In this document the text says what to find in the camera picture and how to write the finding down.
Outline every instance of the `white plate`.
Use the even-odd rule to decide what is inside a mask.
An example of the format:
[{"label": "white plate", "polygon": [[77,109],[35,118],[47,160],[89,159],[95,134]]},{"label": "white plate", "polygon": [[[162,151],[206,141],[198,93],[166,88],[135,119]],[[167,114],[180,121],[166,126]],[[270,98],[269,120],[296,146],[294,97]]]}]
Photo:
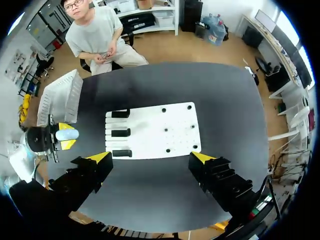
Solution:
[{"label": "white plate", "polygon": [[[132,157],[114,159],[160,159],[201,151],[193,102],[135,108],[130,110],[128,118],[111,118],[111,115],[112,112],[107,112],[105,118],[106,151],[132,151]],[[112,130],[126,129],[131,130],[130,136],[111,137]]]}]

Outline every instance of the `man's hand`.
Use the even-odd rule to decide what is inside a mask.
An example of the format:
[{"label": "man's hand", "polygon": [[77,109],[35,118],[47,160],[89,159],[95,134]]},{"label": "man's hand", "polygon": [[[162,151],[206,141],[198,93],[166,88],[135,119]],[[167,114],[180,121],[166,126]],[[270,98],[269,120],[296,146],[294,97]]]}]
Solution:
[{"label": "man's hand", "polygon": [[101,65],[105,63],[105,59],[100,54],[95,54],[93,56],[93,60],[95,61],[96,64]]},{"label": "man's hand", "polygon": [[110,45],[108,48],[108,53],[109,53],[108,58],[114,56],[116,54],[116,51],[117,51],[117,42],[113,40],[110,42]]}]

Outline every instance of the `yellow object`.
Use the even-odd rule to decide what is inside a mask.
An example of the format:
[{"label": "yellow object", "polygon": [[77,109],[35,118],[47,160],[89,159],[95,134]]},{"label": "yellow object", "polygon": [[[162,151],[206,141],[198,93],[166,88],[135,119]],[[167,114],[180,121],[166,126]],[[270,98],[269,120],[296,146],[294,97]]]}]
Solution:
[{"label": "yellow object", "polygon": [[228,225],[228,222],[229,221],[219,222],[219,223],[216,223],[215,225],[210,226],[210,228],[216,229],[216,230],[224,233],[225,229],[226,229],[226,226]]},{"label": "yellow object", "polygon": [[21,120],[21,122],[23,123],[23,122],[26,120],[26,117],[21,114],[21,115],[20,115],[20,120]]},{"label": "yellow object", "polygon": [[39,32],[39,28],[36,28],[36,29],[33,31],[33,34],[34,34],[34,35],[37,35],[38,32]]},{"label": "yellow object", "polygon": [[[66,123],[61,123],[59,122],[59,130],[64,130],[64,129],[75,129],[74,127],[66,124]],[[76,142],[77,140],[68,140],[68,141],[62,141],[61,142],[61,149],[62,150],[69,150]]]},{"label": "yellow object", "polygon": [[24,101],[23,104],[22,104],[22,107],[24,109],[28,109],[29,108],[29,102],[28,101]]},{"label": "yellow object", "polygon": [[210,159],[217,159],[216,157],[212,157],[212,156],[208,156],[208,155],[204,155],[202,153],[199,152],[192,152],[203,164],[205,164],[205,161],[208,161]]},{"label": "yellow object", "polygon": [[22,109],[22,113],[23,113],[23,116],[27,116],[27,114],[28,114],[28,111],[27,111],[27,109]]},{"label": "yellow object", "polygon": [[107,156],[110,152],[106,151],[106,152],[102,152],[99,153],[97,155],[93,155],[93,156],[88,156],[85,159],[91,159],[93,161],[96,161],[96,164],[98,164],[105,156]]}]

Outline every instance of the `gray t-shirt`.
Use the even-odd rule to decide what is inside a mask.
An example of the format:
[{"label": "gray t-shirt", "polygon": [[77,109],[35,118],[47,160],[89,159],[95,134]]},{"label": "gray t-shirt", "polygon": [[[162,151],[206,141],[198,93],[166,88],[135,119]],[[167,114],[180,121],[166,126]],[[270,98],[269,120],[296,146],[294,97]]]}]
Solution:
[{"label": "gray t-shirt", "polygon": [[[94,18],[89,25],[80,26],[73,22],[65,36],[65,40],[76,57],[81,52],[106,53],[115,30],[123,27],[111,7],[100,6],[95,7],[94,10]],[[117,41],[117,47],[124,44],[125,41],[120,37]]]}]

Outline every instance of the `table leg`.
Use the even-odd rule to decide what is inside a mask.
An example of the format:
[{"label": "table leg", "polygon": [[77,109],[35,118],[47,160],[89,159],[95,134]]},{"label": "table leg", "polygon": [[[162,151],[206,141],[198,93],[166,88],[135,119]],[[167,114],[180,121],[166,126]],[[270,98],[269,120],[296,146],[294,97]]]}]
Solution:
[{"label": "table leg", "polygon": [[277,91],[275,91],[274,93],[272,93],[269,96],[269,99],[280,99],[282,100],[283,98],[281,96],[277,96],[280,93],[282,93],[286,88],[288,88],[291,85],[291,82],[288,81],[284,86],[280,87]]}]

